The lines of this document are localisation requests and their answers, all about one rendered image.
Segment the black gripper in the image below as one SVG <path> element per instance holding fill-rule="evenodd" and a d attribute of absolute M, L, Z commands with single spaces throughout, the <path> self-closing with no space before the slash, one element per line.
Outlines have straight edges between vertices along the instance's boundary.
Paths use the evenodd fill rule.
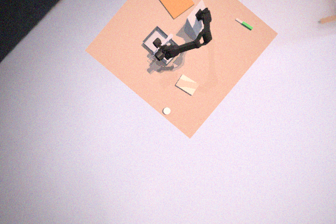
<path fill-rule="evenodd" d="M 161 50 L 163 50 L 163 47 L 164 46 L 167 46 L 166 44 L 165 45 L 161 45 L 161 40 L 159 38 L 156 38 L 156 40 L 153 42 L 153 45 L 158 49 L 160 48 Z M 170 58 L 167 59 L 167 57 L 165 57 L 166 60 L 169 60 Z"/>

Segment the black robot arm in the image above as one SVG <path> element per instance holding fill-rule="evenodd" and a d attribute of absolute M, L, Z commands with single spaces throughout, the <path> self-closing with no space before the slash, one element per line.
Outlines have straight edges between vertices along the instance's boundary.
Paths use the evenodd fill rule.
<path fill-rule="evenodd" d="M 158 49 L 158 51 L 155 53 L 155 57 L 158 61 L 162 60 L 164 57 L 173 58 L 176 57 L 179 53 L 192 50 L 192 49 L 198 49 L 201 46 L 207 45 L 213 38 L 210 30 L 210 22 L 212 22 L 211 12 L 208 10 L 208 8 L 205 8 L 204 10 L 199 10 L 196 13 L 196 18 L 203 21 L 204 29 L 198 34 L 197 38 L 194 41 L 182 44 L 182 45 L 168 45 L 164 46 L 163 50 Z M 203 43 L 200 43 L 200 39 L 203 37 Z"/>

